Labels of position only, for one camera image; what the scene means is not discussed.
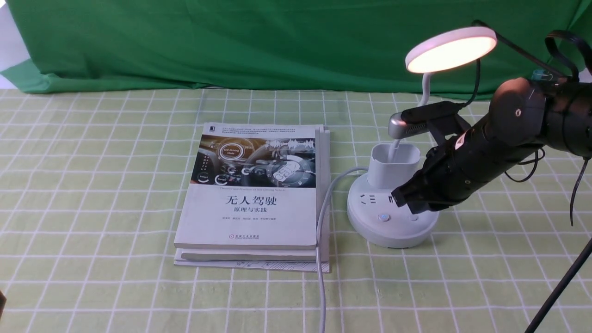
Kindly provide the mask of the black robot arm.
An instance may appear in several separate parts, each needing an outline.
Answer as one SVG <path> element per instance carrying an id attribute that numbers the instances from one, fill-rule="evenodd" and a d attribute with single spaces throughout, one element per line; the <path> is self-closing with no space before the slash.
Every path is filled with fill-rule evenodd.
<path id="1" fill-rule="evenodd" d="M 486 115 L 469 127 L 461 103 L 442 101 L 402 112 L 402 120 L 438 142 L 423 166 L 391 192 L 413 214 L 440 211 L 467 200 L 544 146 L 591 158 L 591 84 L 504 82 Z"/>

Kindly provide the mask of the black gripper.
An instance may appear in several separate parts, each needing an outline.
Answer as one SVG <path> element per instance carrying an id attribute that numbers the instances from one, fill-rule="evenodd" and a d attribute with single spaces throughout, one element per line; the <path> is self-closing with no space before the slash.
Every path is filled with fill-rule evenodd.
<path id="1" fill-rule="evenodd" d="M 420 214 L 458 205 L 523 160 L 522 147 L 508 145 L 490 130 L 489 122 L 478 122 L 439 146 L 414 179 L 391 192 L 397 206 Z"/>

